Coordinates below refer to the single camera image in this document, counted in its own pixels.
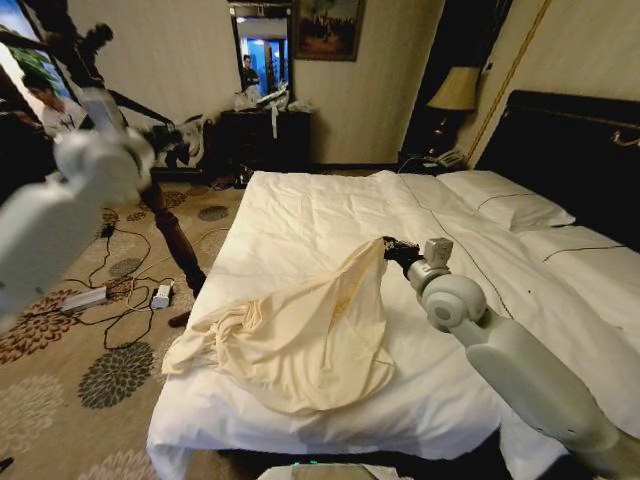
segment bed frame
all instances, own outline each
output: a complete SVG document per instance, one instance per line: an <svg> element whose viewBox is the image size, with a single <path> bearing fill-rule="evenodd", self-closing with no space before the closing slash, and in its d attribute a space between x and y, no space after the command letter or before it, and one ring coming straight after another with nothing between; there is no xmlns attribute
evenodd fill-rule
<svg viewBox="0 0 640 480"><path fill-rule="evenodd" d="M640 102L516 90L478 169L563 206L584 225L640 252Z"/></svg>

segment patterned carpet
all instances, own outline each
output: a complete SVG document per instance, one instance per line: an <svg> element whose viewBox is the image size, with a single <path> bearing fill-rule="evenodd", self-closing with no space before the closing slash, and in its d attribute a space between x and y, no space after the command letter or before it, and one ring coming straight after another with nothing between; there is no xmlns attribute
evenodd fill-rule
<svg viewBox="0 0 640 480"><path fill-rule="evenodd" d="M188 184L164 184L163 190L194 243L201 268L208 272L226 231L205 234L231 225L243 192ZM171 329L167 320L189 310L193 297L172 260L145 271L131 304L147 305L143 302L148 290L157 286L145 277L173 277L171 307L155 313L150 331L139 342L105 350L108 327L108 347L130 342L147 329L149 311L134 311L116 320L126 311L131 277L168 251L145 206L105 211L103 217L116 221L118 229L109 241L111 254L104 266L100 268L107 240L97 238L69 269L67 280L0 337L0 471L6 467L1 480L156 478L144 450L147 428L164 381L162 357L181 332ZM107 304L69 317L54 311L69 295L88 290L89 283L110 287ZM11 458L13 463L6 466ZM227 457L203 452L195 456L188 478L255 477L237 473Z"/></svg>

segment wooden dresser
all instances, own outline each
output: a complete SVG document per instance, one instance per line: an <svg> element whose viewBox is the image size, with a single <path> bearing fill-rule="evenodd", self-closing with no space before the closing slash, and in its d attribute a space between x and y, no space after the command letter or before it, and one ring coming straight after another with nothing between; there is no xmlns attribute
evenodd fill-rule
<svg viewBox="0 0 640 480"><path fill-rule="evenodd" d="M311 114L279 112L274 138L271 111L224 111L218 120L225 163L252 170L304 172L309 167Z"/></svg>

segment lamp shade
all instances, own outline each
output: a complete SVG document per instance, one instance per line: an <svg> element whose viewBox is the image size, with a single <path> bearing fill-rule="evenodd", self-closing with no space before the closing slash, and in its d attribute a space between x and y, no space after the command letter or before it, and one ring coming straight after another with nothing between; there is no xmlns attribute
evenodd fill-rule
<svg viewBox="0 0 640 480"><path fill-rule="evenodd" d="M427 103L441 110L475 110L479 67L451 67L449 75Z"/></svg>

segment pillow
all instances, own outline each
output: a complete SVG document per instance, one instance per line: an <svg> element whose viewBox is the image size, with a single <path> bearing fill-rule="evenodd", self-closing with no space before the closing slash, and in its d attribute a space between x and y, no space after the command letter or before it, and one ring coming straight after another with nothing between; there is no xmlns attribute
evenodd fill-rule
<svg viewBox="0 0 640 480"><path fill-rule="evenodd" d="M586 227L522 232L534 259L640 351L640 254Z"/></svg>
<svg viewBox="0 0 640 480"><path fill-rule="evenodd" d="M445 173L438 180L505 230L556 227L576 220L559 205L497 173L469 170Z"/></svg>

